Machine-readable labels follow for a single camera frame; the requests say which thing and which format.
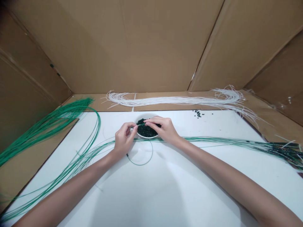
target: green wire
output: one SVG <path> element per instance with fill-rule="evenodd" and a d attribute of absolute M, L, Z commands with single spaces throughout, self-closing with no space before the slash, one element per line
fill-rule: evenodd
<path fill-rule="evenodd" d="M 42 118 L 0 154 L 0 167 L 25 149 L 66 129 L 92 102 L 91 98 L 80 99 L 62 106 Z"/>
<path fill-rule="evenodd" d="M 95 156 L 110 150 L 110 149 L 106 149 L 106 148 L 108 148 L 109 146 L 111 146 L 115 143 L 115 140 L 112 140 L 112 141 L 109 141 L 102 145 L 98 145 L 91 149 L 92 144 L 95 142 L 95 140 L 100 132 L 101 118 L 96 110 L 94 110 L 90 107 L 86 107 L 86 106 L 78 106 L 79 110 L 82 110 L 83 108 L 88 108 L 88 109 L 91 109 L 92 111 L 94 111 L 97 114 L 97 122 L 96 122 L 94 130 L 92 131 L 89 138 L 83 144 L 81 149 L 79 151 L 77 151 L 77 154 L 75 155 L 75 157 L 78 155 L 78 158 L 74 157 L 71 160 L 71 162 L 69 163 L 69 165 L 62 171 L 62 173 L 55 180 L 53 180 L 52 182 L 48 183 L 47 185 L 34 191 L 34 192 L 37 192 L 39 190 L 46 188 L 39 195 L 37 195 L 36 197 L 31 199 L 27 203 L 21 205 L 20 207 L 14 209 L 12 211 L 6 212 L 2 216 L 2 222 L 6 222 L 14 217 L 17 217 L 21 214 L 26 213 L 30 207 L 32 207 L 35 203 L 39 202 L 44 197 L 46 197 L 59 183 L 65 183 L 70 178 L 72 178 L 73 176 L 75 176 L 76 174 L 81 172 L 83 169 L 85 169 L 86 167 L 88 167 L 90 165 L 91 161 L 93 160 L 93 158 Z M 294 144 L 294 143 L 285 146 L 286 143 L 262 143 L 262 142 L 242 140 L 242 139 L 233 139 L 233 138 L 219 138 L 219 137 L 184 137 L 184 138 L 190 142 L 220 143 L 222 145 L 216 145 L 216 146 L 232 145 L 232 146 L 247 148 L 250 150 L 261 151 L 266 154 L 270 154 L 270 155 L 276 156 L 278 158 L 284 159 L 291 165 L 295 166 L 297 169 L 303 170 L 302 162 L 300 159 L 300 157 L 302 157 L 302 153 L 294 150 L 299 147 L 299 145 Z M 165 141 L 163 141 L 161 138 L 153 138 L 153 139 L 135 138 L 134 139 L 134 142 L 144 142 L 144 141 L 149 141 L 151 143 L 151 145 L 152 145 L 152 142 L 165 143 Z M 151 158 L 142 165 L 146 165 L 151 160 Z"/>

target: white surface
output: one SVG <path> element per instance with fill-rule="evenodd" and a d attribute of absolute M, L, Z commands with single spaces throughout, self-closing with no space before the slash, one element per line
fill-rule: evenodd
<path fill-rule="evenodd" d="M 249 139 L 261 137 L 232 111 L 154 111 L 170 117 L 181 136 Z M 113 140 L 124 122 L 143 112 L 102 112 L 101 131 L 94 145 Z M 95 113 L 85 113 L 28 184 L 22 195 L 55 179 L 75 156 L 95 123 Z M 216 143 L 195 143 L 199 147 Z M 165 143 L 152 143 L 153 156 L 144 166 L 124 157 L 87 193 L 60 227 L 75 226 L 256 226 L 256 221 L 234 202 L 185 155 Z M 303 179 L 283 161 L 256 151 L 232 146 L 204 148 L 232 165 L 272 193 L 303 220 Z M 102 158 L 106 153 L 95 158 Z M 33 195 L 15 201 L 17 208 Z M 18 219 L 7 222 L 11 226 Z"/>

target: bowl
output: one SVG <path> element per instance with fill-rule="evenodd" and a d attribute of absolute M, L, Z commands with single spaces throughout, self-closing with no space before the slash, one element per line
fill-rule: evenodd
<path fill-rule="evenodd" d="M 139 116 L 136 118 L 135 123 L 137 123 L 138 120 L 141 120 L 142 118 L 143 118 L 143 119 L 149 119 L 149 118 L 153 118 L 153 117 L 155 117 L 155 116 L 157 116 L 157 115 L 154 114 L 154 113 L 143 113 L 143 114 L 139 115 Z M 152 138 L 155 138 L 155 137 L 158 136 L 158 134 L 157 134 L 157 135 L 155 135 L 155 136 L 153 136 L 153 137 L 144 137 L 144 136 L 140 135 L 138 132 L 137 132 L 137 134 L 138 134 L 138 136 L 140 136 L 140 137 L 142 137 L 142 138 L 145 138 L 145 139 L 152 139 Z"/>

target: cardboard seam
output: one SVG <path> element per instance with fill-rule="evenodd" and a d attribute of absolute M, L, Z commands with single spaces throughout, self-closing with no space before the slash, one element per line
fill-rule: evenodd
<path fill-rule="evenodd" d="M 36 89 L 36 91 L 42 96 L 45 97 L 47 100 L 53 102 L 56 105 L 60 105 L 58 102 L 42 85 L 40 85 L 34 78 L 32 78 L 24 69 L 22 69 L 14 59 L 9 56 L 7 53 L 3 51 L 0 47 L 0 59 L 11 66 L 14 70 L 18 71 L 23 78 L 25 78 L 30 84 L 32 84 Z"/>

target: thin wire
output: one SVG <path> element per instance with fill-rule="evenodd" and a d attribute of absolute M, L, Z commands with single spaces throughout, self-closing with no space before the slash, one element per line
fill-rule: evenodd
<path fill-rule="evenodd" d="M 133 163 L 133 164 L 136 165 L 136 166 L 143 166 L 143 165 L 146 165 L 147 163 L 149 163 L 149 161 L 152 159 L 152 155 L 153 155 L 153 153 L 154 153 L 154 147 L 152 146 L 152 142 L 151 142 L 151 141 L 149 141 L 149 142 L 151 143 L 151 158 L 150 158 L 146 163 L 139 165 L 139 164 L 136 164 L 136 163 L 134 163 L 133 161 L 131 161 L 131 159 L 129 158 L 129 155 L 126 154 L 127 158 L 129 159 L 129 161 L 130 161 L 131 163 Z"/>

